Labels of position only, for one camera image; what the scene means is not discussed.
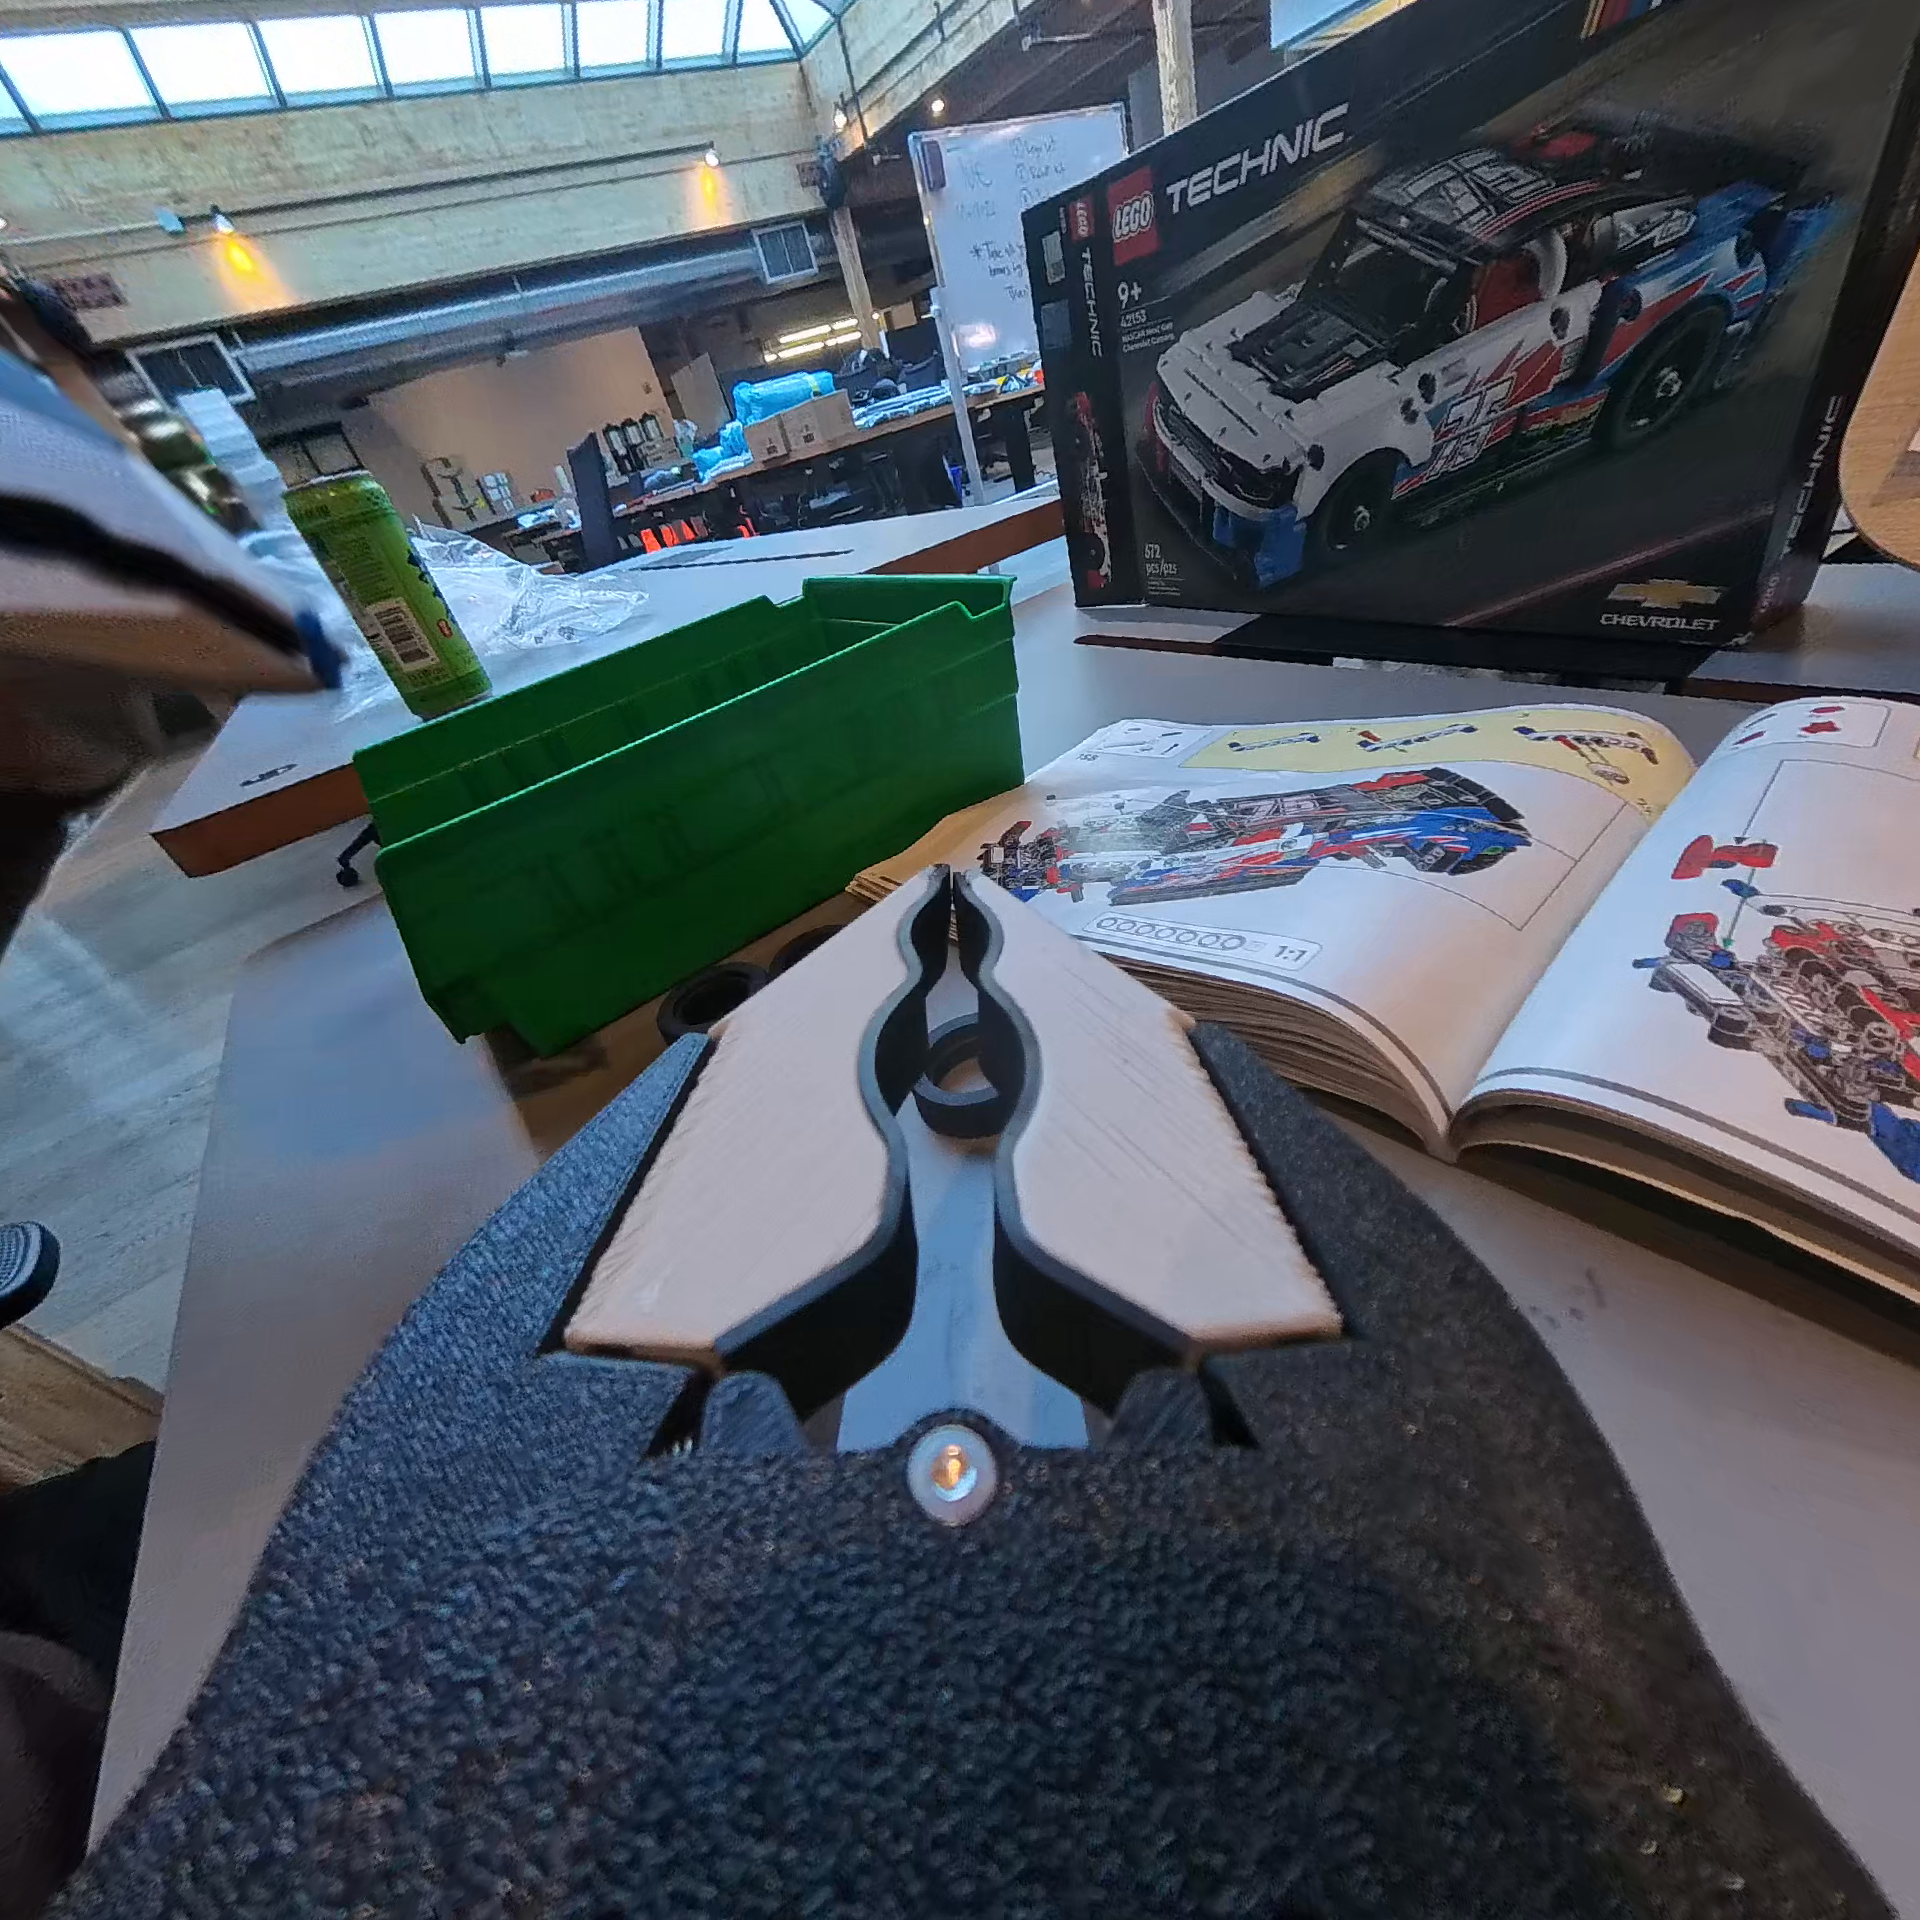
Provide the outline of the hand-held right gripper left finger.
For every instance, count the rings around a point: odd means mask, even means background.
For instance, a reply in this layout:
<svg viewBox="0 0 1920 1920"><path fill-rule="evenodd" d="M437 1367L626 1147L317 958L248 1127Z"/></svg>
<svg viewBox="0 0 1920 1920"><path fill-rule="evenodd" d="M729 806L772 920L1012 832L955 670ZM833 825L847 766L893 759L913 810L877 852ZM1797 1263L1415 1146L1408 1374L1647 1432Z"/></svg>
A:
<svg viewBox="0 0 1920 1920"><path fill-rule="evenodd" d="M889 1358L919 1276L899 1114L951 912L951 872L927 870L712 1028L567 1315L567 1356L763 1374L796 1414Z"/></svg>

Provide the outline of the person's dark clothing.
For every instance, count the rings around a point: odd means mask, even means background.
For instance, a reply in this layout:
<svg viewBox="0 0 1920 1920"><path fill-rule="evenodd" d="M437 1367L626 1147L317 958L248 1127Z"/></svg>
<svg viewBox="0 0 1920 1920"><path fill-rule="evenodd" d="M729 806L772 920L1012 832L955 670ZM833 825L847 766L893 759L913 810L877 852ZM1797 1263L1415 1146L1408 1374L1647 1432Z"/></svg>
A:
<svg viewBox="0 0 1920 1920"><path fill-rule="evenodd" d="M146 1515L144 1442L2 1499L2 1916L85 1858Z"/></svg>

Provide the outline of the toy car instruction booklet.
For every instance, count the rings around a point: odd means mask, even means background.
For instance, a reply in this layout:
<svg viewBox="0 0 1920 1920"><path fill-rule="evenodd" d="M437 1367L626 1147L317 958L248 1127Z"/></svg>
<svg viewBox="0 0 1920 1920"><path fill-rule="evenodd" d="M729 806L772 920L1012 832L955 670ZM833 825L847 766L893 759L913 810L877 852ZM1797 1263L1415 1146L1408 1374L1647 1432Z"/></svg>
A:
<svg viewBox="0 0 1920 1920"><path fill-rule="evenodd" d="M947 864L1443 1161L1601 1169L1917 1294L1917 711L1703 759L1584 705L1128 719L856 873Z"/></svg>

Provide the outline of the whiteboard on stand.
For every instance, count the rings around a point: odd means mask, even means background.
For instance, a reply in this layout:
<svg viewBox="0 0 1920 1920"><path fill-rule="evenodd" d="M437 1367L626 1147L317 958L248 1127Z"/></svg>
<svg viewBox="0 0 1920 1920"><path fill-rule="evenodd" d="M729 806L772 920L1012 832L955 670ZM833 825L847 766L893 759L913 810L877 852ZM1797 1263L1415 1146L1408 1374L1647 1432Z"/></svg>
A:
<svg viewBox="0 0 1920 1920"><path fill-rule="evenodd" d="M1108 103L905 140L936 274L933 319L973 490L981 467L970 379L1032 367L1040 355L1023 217L1122 160L1128 132L1128 111Z"/></svg>

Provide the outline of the green drink can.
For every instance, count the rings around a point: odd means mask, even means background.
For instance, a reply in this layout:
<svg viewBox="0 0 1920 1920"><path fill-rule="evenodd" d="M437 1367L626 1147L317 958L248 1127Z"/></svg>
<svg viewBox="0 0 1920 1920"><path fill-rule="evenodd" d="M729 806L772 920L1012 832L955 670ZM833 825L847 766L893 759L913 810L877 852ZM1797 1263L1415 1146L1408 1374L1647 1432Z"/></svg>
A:
<svg viewBox="0 0 1920 1920"><path fill-rule="evenodd" d="M427 721L489 698L489 673L368 471L290 487L283 507L409 714Z"/></svg>

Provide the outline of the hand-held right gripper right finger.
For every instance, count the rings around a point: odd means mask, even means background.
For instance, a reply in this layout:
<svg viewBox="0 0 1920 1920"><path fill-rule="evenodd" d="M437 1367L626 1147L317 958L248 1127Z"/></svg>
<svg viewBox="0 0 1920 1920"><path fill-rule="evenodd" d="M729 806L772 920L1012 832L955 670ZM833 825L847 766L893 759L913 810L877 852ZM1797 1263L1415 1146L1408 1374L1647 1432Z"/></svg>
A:
<svg viewBox="0 0 1920 1920"><path fill-rule="evenodd" d="M1000 1321L1103 1414L1132 1380L1337 1338L1194 1022L1000 886L961 873L979 1060L1009 1105L993 1171Z"/></svg>

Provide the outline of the black upright panel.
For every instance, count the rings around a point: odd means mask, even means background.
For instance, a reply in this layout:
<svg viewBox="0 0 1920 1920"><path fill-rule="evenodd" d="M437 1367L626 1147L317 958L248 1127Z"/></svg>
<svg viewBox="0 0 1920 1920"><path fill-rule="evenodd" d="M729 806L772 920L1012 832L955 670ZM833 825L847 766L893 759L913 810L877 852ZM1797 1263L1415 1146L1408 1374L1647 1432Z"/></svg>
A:
<svg viewBox="0 0 1920 1920"><path fill-rule="evenodd" d="M617 518L608 491L608 465L597 432L567 449L567 476L571 480L579 515L584 571L597 571L621 561Z"/></svg>

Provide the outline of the long wooden workbench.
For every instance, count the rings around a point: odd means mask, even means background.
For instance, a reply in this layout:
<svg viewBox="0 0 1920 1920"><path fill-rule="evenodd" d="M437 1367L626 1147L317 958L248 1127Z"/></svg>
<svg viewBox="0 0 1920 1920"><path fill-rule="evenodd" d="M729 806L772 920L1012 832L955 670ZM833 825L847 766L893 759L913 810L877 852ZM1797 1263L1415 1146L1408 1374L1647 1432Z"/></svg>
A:
<svg viewBox="0 0 1920 1920"><path fill-rule="evenodd" d="M981 487L970 468L947 387L899 391L882 379L856 408L857 439L808 457L756 465L740 423L682 467L608 480L621 561L680 544L809 534L852 522L962 507L1025 495L1051 479L1036 371L968 391Z"/></svg>

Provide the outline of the clear plastic bag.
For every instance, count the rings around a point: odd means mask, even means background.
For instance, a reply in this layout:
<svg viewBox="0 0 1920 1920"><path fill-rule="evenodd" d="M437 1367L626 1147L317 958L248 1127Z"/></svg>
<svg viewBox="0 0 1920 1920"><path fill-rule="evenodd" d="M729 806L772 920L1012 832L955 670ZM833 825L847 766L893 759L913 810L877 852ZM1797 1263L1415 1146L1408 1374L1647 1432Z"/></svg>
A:
<svg viewBox="0 0 1920 1920"><path fill-rule="evenodd" d="M489 544L417 523L413 552L475 654L593 640L647 618L650 595L599 575L549 575Z"/></svg>

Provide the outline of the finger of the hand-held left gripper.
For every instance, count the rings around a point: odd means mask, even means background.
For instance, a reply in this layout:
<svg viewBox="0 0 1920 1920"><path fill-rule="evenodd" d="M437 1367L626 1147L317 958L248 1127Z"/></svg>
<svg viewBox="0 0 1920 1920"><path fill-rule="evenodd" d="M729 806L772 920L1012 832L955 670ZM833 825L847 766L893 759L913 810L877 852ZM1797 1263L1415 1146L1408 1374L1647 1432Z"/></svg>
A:
<svg viewBox="0 0 1920 1920"><path fill-rule="evenodd" d="M47 552L2 554L5 660L97 665L151 688L320 690L298 636L303 609L251 556L178 588Z"/></svg>
<svg viewBox="0 0 1920 1920"><path fill-rule="evenodd" d="M9 352L2 363L2 554L43 552L178 588L249 556L47 375Z"/></svg>

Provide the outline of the toy car set box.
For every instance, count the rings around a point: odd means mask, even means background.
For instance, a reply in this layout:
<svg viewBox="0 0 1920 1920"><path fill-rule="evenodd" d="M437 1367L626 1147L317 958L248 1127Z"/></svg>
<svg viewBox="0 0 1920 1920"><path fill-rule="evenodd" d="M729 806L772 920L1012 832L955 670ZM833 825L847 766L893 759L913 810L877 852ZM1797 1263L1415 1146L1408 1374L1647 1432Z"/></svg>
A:
<svg viewBox="0 0 1920 1920"><path fill-rule="evenodd" d="M1916 262L1916 3L1403 4L1025 212L1083 607L1797 609Z"/></svg>

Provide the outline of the green plastic bin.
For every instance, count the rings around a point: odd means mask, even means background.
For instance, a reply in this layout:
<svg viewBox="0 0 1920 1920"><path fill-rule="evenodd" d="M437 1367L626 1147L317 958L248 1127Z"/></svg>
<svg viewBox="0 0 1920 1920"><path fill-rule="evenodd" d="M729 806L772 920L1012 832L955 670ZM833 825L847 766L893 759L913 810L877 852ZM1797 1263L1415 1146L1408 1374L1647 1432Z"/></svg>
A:
<svg viewBox="0 0 1920 1920"><path fill-rule="evenodd" d="M354 756L456 1040L554 1054L1017 785L1016 585L817 577Z"/></svg>

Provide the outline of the metal air duct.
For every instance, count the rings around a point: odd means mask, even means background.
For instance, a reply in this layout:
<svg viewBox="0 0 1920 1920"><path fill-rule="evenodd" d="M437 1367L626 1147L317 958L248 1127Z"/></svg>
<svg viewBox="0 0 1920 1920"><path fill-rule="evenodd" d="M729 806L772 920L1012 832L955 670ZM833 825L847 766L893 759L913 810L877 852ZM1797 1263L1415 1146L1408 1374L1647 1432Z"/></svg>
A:
<svg viewBox="0 0 1920 1920"><path fill-rule="evenodd" d="M835 266L831 235L817 225L808 228L818 266ZM387 378L418 378L500 352L562 345L597 332L740 305L801 281L763 283L748 231L727 248L671 250L626 267L561 279L516 276L512 287L485 296L244 339L229 355L256 390L330 383L375 387Z"/></svg>

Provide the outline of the rounded wooden board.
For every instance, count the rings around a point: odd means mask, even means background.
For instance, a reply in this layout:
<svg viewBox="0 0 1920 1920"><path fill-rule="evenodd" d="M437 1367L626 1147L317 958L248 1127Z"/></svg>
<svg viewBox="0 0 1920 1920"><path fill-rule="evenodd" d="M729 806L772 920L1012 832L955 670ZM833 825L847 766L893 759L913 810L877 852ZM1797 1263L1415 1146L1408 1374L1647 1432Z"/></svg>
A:
<svg viewBox="0 0 1920 1920"><path fill-rule="evenodd" d="M1917 342L1893 334L1873 367L1841 451L1841 503L1884 561L1917 569Z"/></svg>

